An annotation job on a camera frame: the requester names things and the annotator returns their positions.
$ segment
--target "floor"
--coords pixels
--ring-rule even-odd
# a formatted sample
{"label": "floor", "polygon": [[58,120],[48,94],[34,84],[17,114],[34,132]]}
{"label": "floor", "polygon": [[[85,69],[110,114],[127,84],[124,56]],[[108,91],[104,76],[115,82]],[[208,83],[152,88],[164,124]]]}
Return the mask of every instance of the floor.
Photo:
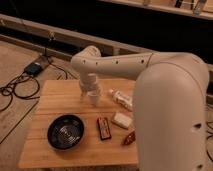
{"label": "floor", "polygon": [[[38,57],[38,53],[18,47],[6,42],[0,41],[0,87],[7,84],[12,78],[20,75],[23,68]],[[70,68],[67,61],[53,58],[54,64],[62,66],[69,70],[75,76],[78,76]],[[47,79],[63,79],[64,73],[52,66],[48,66],[38,77],[42,85]],[[33,82],[26,85],[20,85],[18,92],[23,94],[31,92],[34,89]],[[0,112],[0,170],[1,171],[21,171],[17,168],[17,163],[24,144],[27,130],[30,126],[33,113],[36,109],[37,99],[20,100],[14,98],[11,106],[3,112]],[[8,102],[7,98],[0,96],[0,108]],[[213,112],[207,108],[207,118],[213,121]],[[209,151],[213,154],[213,140],[207,143]],[[207,159],[208,171],[213,170],[213,164]],[[120,167],[89,167],[89,168],[61,168],[51,169],[55,171],[135,171],[136,166]],[[42,169],[24,169],[24,171],[41,171]]]}

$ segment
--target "electrical cord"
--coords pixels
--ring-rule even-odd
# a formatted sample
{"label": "electrical cord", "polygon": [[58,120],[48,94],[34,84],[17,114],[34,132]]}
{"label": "electrical cord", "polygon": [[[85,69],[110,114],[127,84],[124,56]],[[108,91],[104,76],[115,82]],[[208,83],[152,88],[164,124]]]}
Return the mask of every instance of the electrical cord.
{"label": "electrical cord", "polygon": [[64,74],[65,74],[65,79],[66,79],[66,80],[68,79],[68,74],[69,74],[72,78],[77,79],[77,77],[74,76],[74,75],[73,75],[71,72],[69,72],[68,70],[62,68],[62,67],[59,66],[59,65],[52,64],[52,63],[50,62],[49,56],[47,55],[47,48],[48,48],[48,46],[50,45],[50,43],[52,43],[53,40],[54,40],[54,37],[51,37],[51,38],[48,40],[47,44],[46,44],[45,47],[44,47],[44,54],[43,54],[43,56],[46,57],[47,62],[48,62],[51,66],[53,66],[53,67],[55,67],[55,68],[57,68],[57,69],[59,69],[59,70],[61,70],[61,71],[64,72]]}
{"label": "electrical cord", "polygon": [[[9,0],[9,2],[10,2],[10,4],[11,4],[12,8],[14,9],[15,13],[17,14],[18,18],[20,19],[20,21],[21,21],[21,23],[22,23],[22,25],[23,25],[23,27],[24,27],[24,29],[25,29],[25,31],[26,31],[28,37],[29,37],[30,42],[31,42],[32,44],[35,45],[35,42],[33,41],[33,37],[31,36],[28,27],[24,24],[24,21],[23,21],[23,19],[22,19],[22,17],[21,17],[21,14],[20,14],[18,8],[16,7],[16,4],[13,2],[13,0]],[[54,36],[51,36],[50,39],[48,39],[46,45],[44,46],[44,54],[43,54],[43,56],[46,57],[46,59],[47,59],[47,61],[48,61],[48,63],[49,63],[50,65],[52,65],[53,67],[55,67],[55,68],[61,70],[61,71],[65,74],[65,79],[66,79],[66,80],[68,79],[68,75],[70,75],[70,76],[71,76],[72,78],[74,78],[74,79],[77,79],[77,77],[74,76],[72,73],[70,73],[68,70],[62,68],[61,66],[52,64],[52,63],[49,61],[49,56],[47,55],[47,47],[49,46],[49,44],[50,44],[53,40],[54,40]]]}
{"label": "electrical cord", "polygon": [[[17,93],[17,87],[20,84],[26,83],[28,81],[34,81],[36,83],[36,89],[33,91],[31,94],[26,95],[26,96],[21,96]],[[12,103],[14,96],[22,99],[22,100],[32,100],[32,99],[38,99],[39,97],[35,97],[35,95],[39,92],[40,90],[40,84],[38,80],[26,73],[22,73],[21,75],[13,78],[9,83],[7,83],[5,86],[0,87],[0,95],[3,97],[10,97],[9,102],[7,105],[5,105],[3,108],[0,108],[0,112],[5,111]]]}
{"label": "electrical cord", "polygon": [[[213,109],[213,107],[210,105],[210,104],[207,104],[207,107],[209,107],[210,109]],[[213,121],[209,121],[209,122],[206,122],[206,125],[207,125],[207,128],[208,130],[206,131],[209,135],[206,137],[206,140],[208,141],[209,139],[213,138],[213,126],[211,126],[211,124],[213,124]],[[206,153],[207,153],[207,156],[209,158],[209,160],[211,162],[213,162],[213,156],[210,154],[209,150],[206,149]]]}

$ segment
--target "black bowl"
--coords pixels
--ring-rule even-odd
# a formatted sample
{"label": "black bowl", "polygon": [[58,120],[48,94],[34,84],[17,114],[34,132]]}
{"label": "black bowl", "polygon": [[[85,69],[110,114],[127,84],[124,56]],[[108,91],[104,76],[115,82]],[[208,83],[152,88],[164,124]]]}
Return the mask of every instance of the black bowl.
{"label": "black bowl", "polygon": [[79,143],[84,133],[84,124],[75,115],[58,117],[49,126],[47,138],[51,146],[66,150]]}

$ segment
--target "wooden tabletop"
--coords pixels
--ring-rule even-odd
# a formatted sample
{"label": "wooden tabletop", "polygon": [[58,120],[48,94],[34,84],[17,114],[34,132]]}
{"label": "wooden tabletop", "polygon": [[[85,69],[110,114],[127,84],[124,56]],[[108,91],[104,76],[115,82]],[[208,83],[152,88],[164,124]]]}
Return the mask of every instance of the wooden tabletop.
{"label": "wooden tabletop", "polygon": [[[49,80],[45,83],[41,98],[28,132],[20,168],[55,168],[100,165],[137,164],[135,142],[122,146],[124,137],[133,130],[122,129],[109,122],[112,139],[101,141],[97,129],[97,118],[105,116],[111,120],[116,111],[132,115],[108,96],[109,89],[121,90],[132,95],[134,81],[125,79],[102,79],[102,91],[98,106],[93,106],[88,97],[80,98],[77,80]],[[55,150],[47,141],[49,125],[57,117],[73,113],[79,116],[85,132],[79,144],[69,150]]]}

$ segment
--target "white robotic arm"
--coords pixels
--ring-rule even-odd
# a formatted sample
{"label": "white robotic arm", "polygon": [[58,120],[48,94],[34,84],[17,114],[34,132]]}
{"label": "white robotic arm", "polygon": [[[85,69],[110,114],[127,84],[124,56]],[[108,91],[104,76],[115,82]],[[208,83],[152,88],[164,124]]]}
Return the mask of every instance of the white robotic arm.
{"label": "white robotic arm", "polygon": [[141,53],[101,58],[89,46],[73,56],[82,91],[100,73],[136,80],[133,115],[142,171],[204,171],[205,97],[209,73],[190,53]]}

